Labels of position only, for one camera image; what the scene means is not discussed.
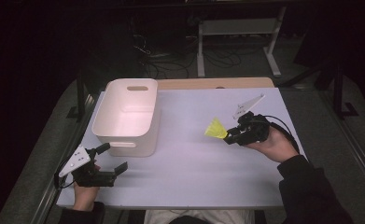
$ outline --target table surface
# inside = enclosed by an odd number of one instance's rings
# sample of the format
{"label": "table surface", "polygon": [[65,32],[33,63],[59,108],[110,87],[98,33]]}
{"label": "table surface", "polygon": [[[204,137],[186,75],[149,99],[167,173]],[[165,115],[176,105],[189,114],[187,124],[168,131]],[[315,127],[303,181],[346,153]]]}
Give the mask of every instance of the table surface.
{"label": "table surface", "polygon": [[[245,83],[246,87],[199,90],[200,83],[205,83],[204,88],[230,88],[233,82]],[[266,88],[251,88],[261,82],[267,83],[263,84]],[[179,90],[169,90],[173,83]],[[185,83],[185,89],[189,90],[181,90],[180,83]],[[235,144],[228,146],[221,139],[204,135],[214,117],[227,129],[236,126],[232,115],[237,105],[263,93],[266,97],[252,111],[280,118],[297,136],[279,90],[266,78],[159,80],[161,122],[156,151],[146,158],[112,157],[108,153],[97,156],[97,164],[103,171],[110,171],[125,161],[129,163],[129,169],[117,178],[114,188],[100,190],[98,200],[127,209],[283,206],[278,190],[282,179],[276,169],[278,163],[255,150]],[[92,134],[92,122],[91,119],[82,140],[85,148],[101,145]],[[299,138],[296,139],[302,148]],[[63,189],[57,204],[68,206],[73,202],[73,188]]]}

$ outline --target yellow sponge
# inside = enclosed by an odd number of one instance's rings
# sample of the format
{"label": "yellow sponge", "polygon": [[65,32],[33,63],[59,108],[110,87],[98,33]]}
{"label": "yellow sponge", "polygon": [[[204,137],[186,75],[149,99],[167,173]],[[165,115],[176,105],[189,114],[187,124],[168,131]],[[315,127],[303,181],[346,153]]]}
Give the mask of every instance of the yellow sponge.
{"label": "yellow sponge", "polygon": [[228,132],[220,123],[219,119],[214,118],[211,121],[211,124],[205,130],[205,135],[216,137],[216,138],[225,138],[228,135]]}

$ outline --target dark sleeve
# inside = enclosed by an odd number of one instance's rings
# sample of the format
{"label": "dark sleeve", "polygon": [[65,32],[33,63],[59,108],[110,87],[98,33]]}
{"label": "dark sleeve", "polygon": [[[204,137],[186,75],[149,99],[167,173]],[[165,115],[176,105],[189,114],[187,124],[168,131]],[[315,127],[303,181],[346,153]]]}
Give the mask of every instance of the dark sleeve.
{"label": "dark sleeve", "polygon": [[82,212],[72,209],[63,209],[59,224],[101,224],[104,220],[105,206],[103,203],[94,203],[91,212]]}
{"label": "dark sleeve", "polygon": [[322,169],[315,169],[299,155],[278,166],[284,177],[279,184],[287,223],[353,223],[342,208]]}

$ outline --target person's arm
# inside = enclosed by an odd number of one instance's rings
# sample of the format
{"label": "person's arm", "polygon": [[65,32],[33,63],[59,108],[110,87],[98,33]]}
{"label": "person's arm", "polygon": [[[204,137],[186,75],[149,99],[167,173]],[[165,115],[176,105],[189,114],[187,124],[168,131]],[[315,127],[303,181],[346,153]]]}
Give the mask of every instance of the person's arm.
{"label": "person's arm", "polygon": [[84,188],[75,183],[75,203],[72,209],[64,208],[59,224],[100,224],[103,223],[105,206],[95,202],[99,188]]}
{"label": "person's arm", "polygon": [[274,128],[262,143],[247,145],[263,153],[284,177],[279,184],[287,213],[287,223],[353,223],[337,200],[330,182],[322,169],[315,169],[299,155],[287,138]]}

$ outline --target basket handle hole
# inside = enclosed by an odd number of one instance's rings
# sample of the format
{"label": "basket handle hole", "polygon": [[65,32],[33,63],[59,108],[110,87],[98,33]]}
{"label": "basket handle hole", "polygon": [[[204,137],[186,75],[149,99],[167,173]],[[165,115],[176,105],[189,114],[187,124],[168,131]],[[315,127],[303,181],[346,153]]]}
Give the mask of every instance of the basket handle hole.
{"label": "basket handle hole", "polygon": [[146,86],[129,86],[127,87],[128,91],[148,91],[149,89]]}

